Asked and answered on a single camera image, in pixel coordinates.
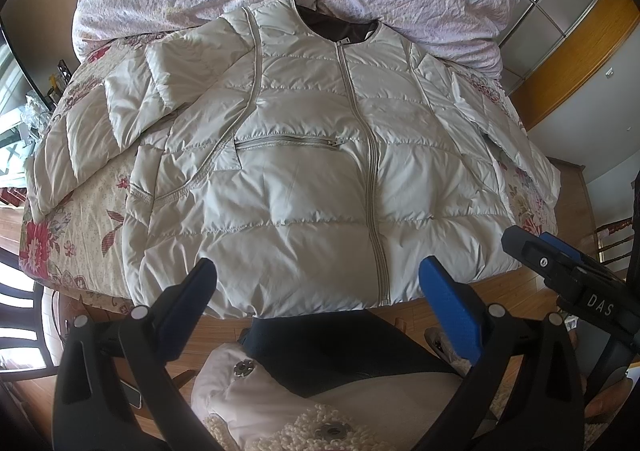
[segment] black pants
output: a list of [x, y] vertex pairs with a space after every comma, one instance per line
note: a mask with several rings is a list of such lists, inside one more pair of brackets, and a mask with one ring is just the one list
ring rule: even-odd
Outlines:
[[271, 377], [300, 397], [370, 377], [455, 373], [366, 310], [255, 319], [239, 342]]

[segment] chair backrest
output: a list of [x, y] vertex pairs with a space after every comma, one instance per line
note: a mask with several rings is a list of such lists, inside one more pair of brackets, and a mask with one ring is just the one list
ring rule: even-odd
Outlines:
[[36, 339], [0, 336], [0, 349], [37, 348], [42, 355], [44, 368], [21, 368], [17, 370], [0, 370], [0, 381], [23, 381], [54, 375], [58, 367], [54, 366], [47, 348], [42, 325], [42, 295], [44, 287], [33, 284], [33, 291], [21, 290], [0, 283], [0, 294], [22, 300], [31, 300], [32, 306], [14, 306], [0, 303], [0, 328], [14, 328], [35, 332]]

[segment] jacket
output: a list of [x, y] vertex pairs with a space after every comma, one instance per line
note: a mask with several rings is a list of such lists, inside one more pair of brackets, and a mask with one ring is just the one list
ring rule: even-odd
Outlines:
[[135, 51], [27, 163], [42, 219], [134, 142], [127, 288], [152, 304], [202, 256], [217, 317], [277, 317], [421, 296], [435, 254], [458, 281], [509, 271], [514, 224], [495, 142], [553, 207], [559, 173], [463, 77], [385, 25], [327, 40], [268, 0]]

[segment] jacket zipper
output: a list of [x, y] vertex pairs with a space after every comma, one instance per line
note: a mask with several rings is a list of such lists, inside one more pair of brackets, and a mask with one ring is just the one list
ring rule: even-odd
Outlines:
[[236, 141], [236, 150], [250, 150], [262, 146], [287, 145], [311, 146], [313, 148], [326, 148], [328, 150], [338, 150], [345, 141], [340, 139], [324, 139], [320, 137], [303, 136], [265, 136], [246, 141]]
[[373, 254], [376, 259], [376, 270], [378, 271], [378, 302], [383, 306], [391, 304], [391, 298], [389, 291], [389, 271], [386, 267], [385, 250], [382, 246], [382, 240], [380, 239], [378, 218], [376, 216], [376, 183], [378, 180], [378, 161], [380, 159], [380, 155], [378, 154], [376, 137], [369, 124], [364, 120], [360, 113], [360, 109], [356, 104], [353, 82], [351, 81], [351, 76], [349, 75], [349, 70], [347, 68], [347, 61], [344, 57], [345, 43], [349, 43], [349, 38], [338, 41], [336, 43], [336, 49], [338, 51], [340, 71], [342, 72], [342, 79], [347, 90], [351, 111], [363, 127], [367, 137], [367, 174], [365, 192], [366, 219], [367, 227], [369, 228], [369, 238], [371, 240]]

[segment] dark wooden chair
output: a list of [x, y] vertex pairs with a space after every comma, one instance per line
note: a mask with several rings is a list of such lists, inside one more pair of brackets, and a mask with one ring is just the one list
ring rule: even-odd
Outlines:
[[[18, 259], [4, 249], [0, 249], [0, 261], [14, 269], [18, 269]], [[51, 354], [47, 348], [44, 338], [44, 327], [42, 325], [42, 295], [44, 287], [39, 283], [33, 284], [33, 291], [21, 290], [9, 287], [0, 283], [0, 294], [15, 299], [30, 299], [33, 301], [31, 307], [19, 307], [0, 303], [0, 328], [17, 328], [31, 330], [36, 334], [36, 340], [23, 339], [18, 337], [1, 337], [0, 349], [13, 348], [37, 348], [42, 355], [44, 368], [21, 368], [16, 370], [0, 370], [0, 381], [25, 381], [28, 379], [39, 379], [58, 373], [58, 367], [54, 366]]]

